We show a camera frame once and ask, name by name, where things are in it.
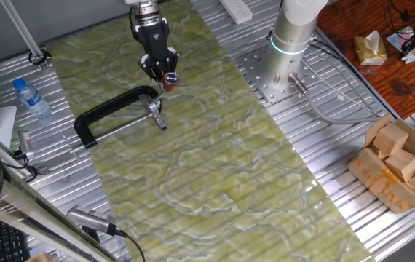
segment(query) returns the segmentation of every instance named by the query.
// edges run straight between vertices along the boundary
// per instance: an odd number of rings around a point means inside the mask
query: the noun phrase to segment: green patterned sheet
[[[90,155],[119,226],[147,261],[372,261],[189,0],[163,5],[180,87]],[[47,45],[74,116],[142,84],[124,17]],[[95,135],[143,114],[129,106]],[[131,242],[134,261],[141,257]]]

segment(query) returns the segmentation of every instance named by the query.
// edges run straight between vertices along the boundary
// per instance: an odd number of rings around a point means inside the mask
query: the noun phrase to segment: bottle cap
[[[26,86],[26,82],[23,79],[15,79],[13,81],[13,86],[15,89],[22,90]]]

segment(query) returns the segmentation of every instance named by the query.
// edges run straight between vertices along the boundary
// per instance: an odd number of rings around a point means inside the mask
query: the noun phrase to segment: tissue box
[[[357,36],[353,39],[353,42],[355,43],[358,60],[362,66],[382,66],[387,59],[387,52],[382,38],[379,39],[377,55],[374,54],[373,50],[366,47],[365,37]]]

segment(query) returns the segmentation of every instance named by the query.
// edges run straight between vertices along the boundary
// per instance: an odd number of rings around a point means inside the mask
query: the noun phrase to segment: plastic bottle
[[[18,99],[37,119],[46,119],[50,116],[49,104],[42,99],[34,85],[26,84],[23,79],[16,79],[13,81],[13,86],[17,91]]]

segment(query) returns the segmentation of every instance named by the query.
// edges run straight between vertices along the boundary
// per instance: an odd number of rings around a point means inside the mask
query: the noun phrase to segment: red object
[[[166,73],[162,77],[165,92],[170,92],[174,87],[178,86],[178,76],[175,73]]]

